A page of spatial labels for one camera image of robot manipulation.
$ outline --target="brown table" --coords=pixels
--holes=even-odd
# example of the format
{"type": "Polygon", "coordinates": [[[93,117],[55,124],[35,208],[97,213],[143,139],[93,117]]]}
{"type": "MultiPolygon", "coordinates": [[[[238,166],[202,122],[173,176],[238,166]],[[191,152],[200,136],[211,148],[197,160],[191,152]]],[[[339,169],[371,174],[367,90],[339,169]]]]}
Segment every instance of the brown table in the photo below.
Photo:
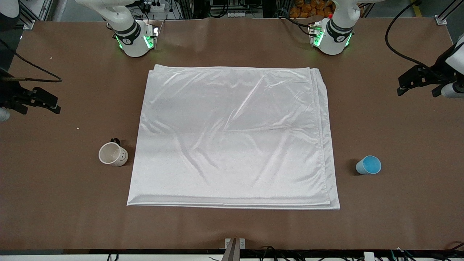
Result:
{"type": "MultiPolygon", "coordinates": [[[[130,58],[104,23],[38,22],[18,52],[58,74],[41,86],[59,115],[31,108],[0,124],[0,248],[441,249],[464,235],[463,101],[432,98],[433,87],[396,95],[413,64],[384,43],[390,19],[361,19],[338,56],[311,49],[284,20],[166,21],[157,50],[130,58]],[[329,93],[341,210],[286,211],[127,207],[148,70],[168,66],[316,67],[329,93]],[[119,137],[128,164],[97,153],[119,137]],[[382,172],[357,176],[365,155],[382,172]]],[[[399,19],[391,43],[426,64],[450,45],[433,18],[399,19]]],[[[15,59],[15,76],[45,77],[15,59]]]]}

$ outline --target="blue cup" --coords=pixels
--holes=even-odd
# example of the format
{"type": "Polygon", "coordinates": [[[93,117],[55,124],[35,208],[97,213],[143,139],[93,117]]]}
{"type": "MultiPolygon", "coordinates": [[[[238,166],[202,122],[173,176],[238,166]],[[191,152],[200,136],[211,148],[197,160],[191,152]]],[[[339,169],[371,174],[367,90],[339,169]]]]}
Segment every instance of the blue cup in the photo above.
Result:
{"type": "Polygon", "coordinates": [[[365,156],[364,159],[360,160],[356,164],[356,170],[359,174],[368,175],[368,174],[377,174],[382,169],[382,164],[377,157],[374,156],[365,156]]]}

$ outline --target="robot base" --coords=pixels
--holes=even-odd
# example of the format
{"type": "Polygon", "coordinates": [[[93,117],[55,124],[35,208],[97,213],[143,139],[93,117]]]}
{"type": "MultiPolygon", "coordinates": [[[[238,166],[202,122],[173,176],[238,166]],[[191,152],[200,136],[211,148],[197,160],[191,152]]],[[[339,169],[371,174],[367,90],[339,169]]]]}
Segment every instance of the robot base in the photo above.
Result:
{"type": "Polygon", "coordinates": [[[330,18],[324,18],[319,22],[316,22],[313,26],[309,27],[309,33],[315,34],[316,36],[310,36],[311,47],[319,48],[323,53],[329,55],[337,55],[348,46],[351,38],[350,34],[341,42],[335,42],[335,40],[327,33],[327,23],[330,18]]]}
{"type": "Polygon", "coordinates": [[[153,25],[149,25],[142,20],[137,20],[140,25],[140,34],[131,45],[127,45],[124,41],[119,42],[119,47],[130,57],[140,57],[146,54],[150,49],[155,47],[156,37],[158,36],[158,28],[153,29],[153,25]]]}

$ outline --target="black cable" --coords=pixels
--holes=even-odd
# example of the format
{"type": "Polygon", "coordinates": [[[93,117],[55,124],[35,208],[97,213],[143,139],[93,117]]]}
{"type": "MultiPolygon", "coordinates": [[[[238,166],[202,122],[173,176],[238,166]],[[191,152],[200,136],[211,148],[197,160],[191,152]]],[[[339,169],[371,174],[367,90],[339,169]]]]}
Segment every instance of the black cable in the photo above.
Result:
{"type": "Polygon", "coordinates": [[[182,14],[182,11],[180,10],[179,6],[177,5],[177,1],[174,0],[174,3],[175,3],[175,8],[179,12],[179,19],[184,19],[184,15],[182,14]]]}
{"type": "Polygon", "coordinates": [[[143,14],[139,15],[135,10],[137,7],[134,7],[132,9],[129,9],[130,14],[134,17],[135,20],[143,20],[143,14]]]}
{"type": "Polygon", "coordinates": [[[295,20],[292,20],[292,19],[290,19],[290,18],[288,18],[288,17],[285,17],[285,16],[279,16],[278,18],[280,18],[280,19],[281,19],[281,18],[285,18],[285,19],[287,19],[288,21],[292,22],[293,24],[297,25],[298,28],[301,30],[301,32],[303,32],[303,33],[306,34],[306,35],[309,35],[309,36],[316,36],[316,34],[314,34],[314,33],[308,33],[307,31],[305,31],[302,27],[308,28],[309,25],[305,25],[305,24],[300,24],[300,23],[298,23],[298,21],[296,20],[296,18],[295,18],[295,20]]]}
{"type": "Polygon", "coordinates": [[[317,34],[315,34],[315,33],[308,33],[307,31],[303,30],[300,23],[297,22],[296,24],[298,25],[298,28],[301,30],[301,32],[303,32],[304,34],[309,35],[309,36],[314,36],[314,37],[317,36],[317,34]]]}
{"type": "Polygon", "coordinates": [[[417,260],[415,260],[411,255],[409,255],[409,258],[410,258],[412,261],[417,261],[417,260]]]}
{"type": "Polygon", "coordinates": [[[175,13],[174,13],[174,8],[173,8],[173,0],[169,0],[169,11],[173,13],[173,16],[174,16],[174,19],[177,20],[177,17],[175,16],[175,13]]]}
{"type": "Polygon", "coordinates": [[[279,256],[281,256],[283,259],[285,259],[285,261],[290,261],[288,258],[285,257],[284,254],[282,254],[282,252],[280,252],[280,251],[276,251],[276,252],[279,254],[279,256]]]}
{"type": "Polygon", "coordinates": [[[385,43],[387,44],[388,48],[393,52],[395,53],[396,55],[400,56],[401,58],[403,59],[406,59],[408,61],[411,61],[415,64],[418,64],[420,66],[422,66],[423,68],[425,68],[426,70],[428,70],[431,74],[433,74],[435,77],[437,77],[438,79],[440,80],[443,80],[443,81],[449,81],[446,77],[443,77],[441,75],[438,75],[436,72],[434,72],[432,69],[430,69],[430,67],[426,66],[425,64],[411,58],[411,57],[408,57],[402,53],[400,53],[399,51],[396,51],[391,45],[390,43],[388,42],[388,34],[390,33],[390,29],[392,28],[392,25],[395,23],[395,21],[400,17],[400,15],[402,15],[408,8],[412,7],[413,5],[420,5],[422,3],[422,0],[415,0],[414,2],[412,2],[411,4],[409,4],[408,6],[406,6],[403,10],[401,10],[396,16],[395,18],[393,18],[392,22],[390,23],[390,25],[388,26],[387,28],[387,31],[385,32],[385,43]]]}
{"type": "Polygon", "coordinates": [[[211,17],[214,18],[221,18],[223,17],[227,12],[229,11],[229,0],[224,0],[224,6],[222,7],[222,11],[219,13],[219,15],[212,15],[210,14],[211,17]]]}
{"type": "Polygon", "coordinates": [[[309,25],[300,24],[300,23],[298,23],[297,21],[294,21],[294,20],[292,20],[292,19],[290,19],[290,18],[288,18],[288,17],[286,17],[286,16],[283,16],[283,15],[277,16],[277,18],[279,18],[279,19],[284,18],[284,19],[287,19],[288,21],[290,21],[290,22],[292,22],[292,23],[294,23],[294,24],[296,24],[296,25],[299,25],[299,26],[302,26],[302,27],[309,27],[309,25]]]}
{"type": "Polygon", "coordinates": [[[395,253],[393,253],[393,250],[390,249],[390,252],[392,253],[392,259],[390,259],[390,257],[388,259],[392,261],[398,261],[398,257],[395,256],[395,253]]]}
{"type": "Polygon", "coordinates": [[[303,255],[301,255],[299,252],[296,252],[296,254],[298,255],[299,261],[306,261],[306,258],[303,255]]]}
{"type": "MultiPolygon", "coordinates": [[[[187,11],[189,10],[189,8],[186,8],[185,6],[183,6],[181,2],[178,2],[177,0],[174,0],[174,2],[175,2],[176,6],[177,6],[177,4],[179,4],[182,8],[186,9],[187,11]]],[[[191,13],[192,17],[195,19],[195,14],[192,13],[191,11],[189,13],[191,13]]]]}
{"type": "Polygon", "coordinates": [[[263,260],[264,260],[264,258],[266,257],[267,250],[270,249],[269,247],[266,247],[266,250],[264,251],[263,257],[260,258],[259,261],[263,261],[263,260]]]}
{"type": "MultiPolygon", "coordinates": [[[[340,257],[340,258],[344,259],[345,261],[349,261],[347,257],[343,257],[343,256],[341,256],[341,255],[335,255],[335,256],[336,256],[336,257],[340,257]]],[[[349,258],[351,258],[351,260],[356,259],[356,261],[361,261],[361,260],[362,260],[362,259],[359,259],[359,258],[357,258],[357,257],[349,257],[349,258]]]]}
{"type": "Polygon", "coordinates": [[[256,4],[256,5],[253,5],[253,6],[251,6],[251,5],[246,6],[246,5],[242,4],[241,0],[238,0],[238,4],[241,5],[242,7],[245,7],[245,8],[258,8],[261,5],[261,4],[256,4]]]}
{"type": "Polygon", "coordinates": [[[446,17],[448,17],[448,15],[450,15],[452,12],[454,12],[454,10],[456,10],[456,8],[458,8],[463,2],[464,1],[461,0],[455,7],[453,7],[453,9],[445,17],[443,17],[442,20],[445,20],[446,17]]]}
{"type": "Polygon", "coordinates": [[[25,58],[23,58],[21,55],[19,55],[13,48],[11,48],[8,44],[6,44],[6,42],[4,42],[2,39],[0,39],[0,42],[10,51],[12,52],[14,55],[16,55],[19,59],[25,61],[26,63],[28,63],[29,65],[32,65],[34,66],[35,68],[55,77],[57,80],[47,80],[47,79],[37,79],[37,78],[23,78],[23,81],[33,81],[33,82],[45,82],[45,83],[60,83],[63,81],[63,79],[61,79],[59,76],[57,76],[56,74],[53,74],[47,70],[45,70],[44,68],[38,66],[38,65],[35,65],[33,63],[31,63],[30,61],[26,60],[25,58]]]}
{"type": "Polygon", "coordinates": [[[147,17],[147,20],[150,20],[150,18],[148,18],[148,15],[147,15],[146,13],[143,12],[141,6],[139,6],[139,9],[140,9],[140,12],[142,12],[142,17],[143,17],[143,15],[145,15],[145,16],[147,17]]]}
{"type": "Polygon", "coordinates": [[[111,250],[110,253],[108,254],[108,258],[106,259],[106,261],[110,261],[111,254],[113,253],[116,254],[116,258],[113,261],[117,261],[119,259],[119,253],[116,250],[111,250]]]}
{"type": "Polygon", "coordinates": [[[371,13],[372,8],[374,8],[374,6],[375,6],[375,3],[373,3],[373,4],[371,5],[371,8],[369,8],[369,10],[367,11],[367,13],[364,14],[363,18],[366,18],[366,17],[371,13]]]}
{"type": "Polygon", "coordinates": [[[454,2],[456,2],[456,1],[457,0],[451,1],[451,3],[438,16],[442,16],[446,12],[446,10],[448,10],[448,8],[450,8],[451,5],[454,4],[454,2]]]}
{"type": "Polygon", "coordinates": [[[462,246],[464,246],[464,243],[460,243],[459,245],[457,245],[457,246],[451,248],[450,250],[456,250],[456,249],[458,249],[458,248],[460,248],[460,247],[462,247],[462,246]]]}
{"type": "Polygon", "coordinates": [[[406,253],[403,251],[403,250],[400,250],[400,252],[403,254],[403,261],[409,261],[409,259],[407,258],[407,255],[406,253]]]}

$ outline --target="metal frame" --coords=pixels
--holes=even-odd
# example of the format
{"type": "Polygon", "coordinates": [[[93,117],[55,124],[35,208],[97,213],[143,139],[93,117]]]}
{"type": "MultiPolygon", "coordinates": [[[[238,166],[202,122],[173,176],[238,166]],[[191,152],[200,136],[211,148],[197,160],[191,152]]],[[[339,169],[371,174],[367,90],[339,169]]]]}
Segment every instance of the metal frame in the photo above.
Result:
{"type": "MultiPolygon", "coordinates": [[[[239,13],[245,13],[245,14],[251,14],[254,15],[257,14],[257,13],[262,13],[263,14],[263,17],[264,17],[264,6],[266,5],[266,1],[267,0],[260,0],[259,1],[259,6],[258,7],[244,7],[243,4],[245,3],[245,0],[241,0],[242,2],[242,5],[240,5],[238,3],[238,0],[226,0],[228,1],[228,6],[227,6],[227,12],[226,12],[226,16],[228,16],[229,13],[235,13],[235,12],[239,12],[239,13]]],[[[210,0],[210,10],[211,10],[211,13],[214,12],[215,15],[219,15],[220,13],[222,13],[222,11],[224,10],[224,4],[214,4],[213,3],[213,0],[210,0]]]]}
{"type": "Polygon", "coordinates": [[[290,9],[293,6],[293,0],[278,0],[277,15],[289,16],[290,9]]]}
{"type": "Polygon", "coordinates": [[[364,14],[363,14],[363,18],[366,18],[369,13],[372,11],[372,8],[374,7],[375,3],[369,3],[369,4],[365,4],[364,6],[364,14]]]}
{"type": "Polygon", "coordinates": [[[24,23],[23,30],[32,30],[34,23],[40,20],[23,2],[19,1],[19,19],[24,23]]]}
{"type": "MultiPolygon", "coordinates": [[[[375,255],[380,257],[383,260],[388,260],[392,258],[391,254],[384,255],[375,255]]],[[[397,254],[395,257],[403,259],[403,255],[397,254]]],[[[108,254],[35,254],[35,255],[0,255],[0,260],[2,261],[101,261],[106,260],[108,254]]],[[[119,254],[119,260],[121,261],[213,261],[219,260],[221,258],[220,254],[119,254]]],[[[116,259],[116,254],[111,255],[110,260],[114,261],[116,259]]],[[[417,261],[436,261],[437,259],[431,257],[414,257],[417,261]]],[[[249,258],[244,261],[259,261],[259,258],[249,258]]],[[[270,261],[274,260],[273,258],[266,258],[265,260],[270,261]]],[[[320,257],[317,258],[306,258],[307,261],[318,261],[320,257]]],[[[339,257],[325,257],[326,261],[344,261],[346,259],[339,257]]],[[[452,261],[460,261],[461,258],[450,258],[452,261]]]]}
{"type": "Polygon", "coordinates": [[[437,25],[442,26],[442,25],[447,25],[448,22],[446,21],[446,18],[456,10],[456,8],[462,4],[464,0],[453,0],[444,10],[441,12],[439,15],[435,15],[435,21],[437,25]]]}
{"type": "Polygon", "coordinates": [[[40,10],[40,14],[39,14],[39,20],[40,21],[47,20],[47,16],[50,13],[50,9],[51,9],[51,6],[52,6],[53,2],[54,2],[54,0],[45,0],[44,1],[43,6],[45,6],[46,8],[42,8],[40,10]]]}
{"type": "MultiPolygon", "coordinates": [[[[226,244],[224,245],[224,248],[229,246],[230,241],[230,238],[226,238],[226,244]]],[[[245,238],[240,238],[238,243],[240,244],[240,249],[245,249],[245,238]]]]}
{"type": "Polygon", "coordinates": [[[180,5],[180,13],[183,19],[195,19],[189,0],[174,0],[180,5]]]}
{"type": "Polygon", "coordinates": [[[237,238],[231,239],[221,261],[240,261],[240,243],[237,238]]]}

